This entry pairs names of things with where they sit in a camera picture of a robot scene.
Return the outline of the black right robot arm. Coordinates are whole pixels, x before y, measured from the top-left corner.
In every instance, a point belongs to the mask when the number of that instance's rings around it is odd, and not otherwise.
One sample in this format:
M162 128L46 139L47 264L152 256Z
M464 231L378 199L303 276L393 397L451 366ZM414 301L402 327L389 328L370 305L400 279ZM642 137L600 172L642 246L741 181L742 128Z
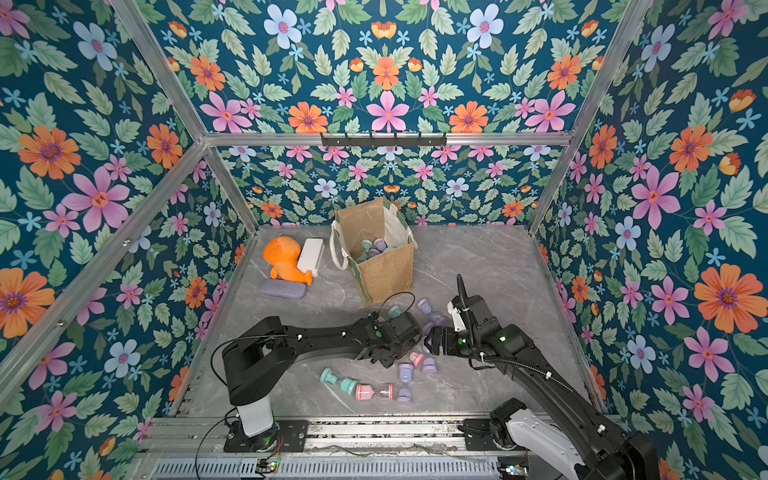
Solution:
M502 325L485 300L456 296L454 324L435 326L425 345L433 355L489 366L521 386L543 408L543 420L510 399L491 413L498 445L523 447L565 479L657 479L659 458L650 437L629 434L583 398L518 326Z

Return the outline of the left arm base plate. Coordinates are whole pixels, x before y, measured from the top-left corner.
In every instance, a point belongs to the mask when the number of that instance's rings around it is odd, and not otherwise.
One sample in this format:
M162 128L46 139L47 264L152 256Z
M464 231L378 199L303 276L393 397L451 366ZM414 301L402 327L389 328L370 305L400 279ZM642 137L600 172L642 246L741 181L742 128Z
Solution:
M245 433L242 422L232 420L224 443L225 453L296 453L302 452L308 436L307 420L278 420L266 431L254 436Z

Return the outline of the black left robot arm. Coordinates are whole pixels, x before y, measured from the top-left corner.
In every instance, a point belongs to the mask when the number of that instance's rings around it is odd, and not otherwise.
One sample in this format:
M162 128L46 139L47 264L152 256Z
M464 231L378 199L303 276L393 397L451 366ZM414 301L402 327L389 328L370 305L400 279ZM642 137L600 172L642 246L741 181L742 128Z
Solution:
M409 313L392 319L372 313L348 325L317 328L285 325L278 316L260 320L220 346L224 384L240 421L237 431L249 441L275 436L269 395L293 365L349 358L389 368L421 338L421 327Z

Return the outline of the purple hourglass pair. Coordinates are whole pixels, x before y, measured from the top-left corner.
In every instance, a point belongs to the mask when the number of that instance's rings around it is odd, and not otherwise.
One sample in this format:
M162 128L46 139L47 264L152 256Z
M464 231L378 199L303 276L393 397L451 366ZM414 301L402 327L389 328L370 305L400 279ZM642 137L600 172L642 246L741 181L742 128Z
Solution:
M436 374L438 372L436 361L433 358L426 358L421 365L421 371L427 375Z

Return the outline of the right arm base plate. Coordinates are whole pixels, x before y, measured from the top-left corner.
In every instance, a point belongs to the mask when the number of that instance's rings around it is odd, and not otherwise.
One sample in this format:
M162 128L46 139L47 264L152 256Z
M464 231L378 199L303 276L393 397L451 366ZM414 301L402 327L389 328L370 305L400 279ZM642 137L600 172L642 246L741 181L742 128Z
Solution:
M512 398L492 410L488 419L465 419L458 430L470 451L490 451L492 447L512 451L530 447L542 426L524 402Z

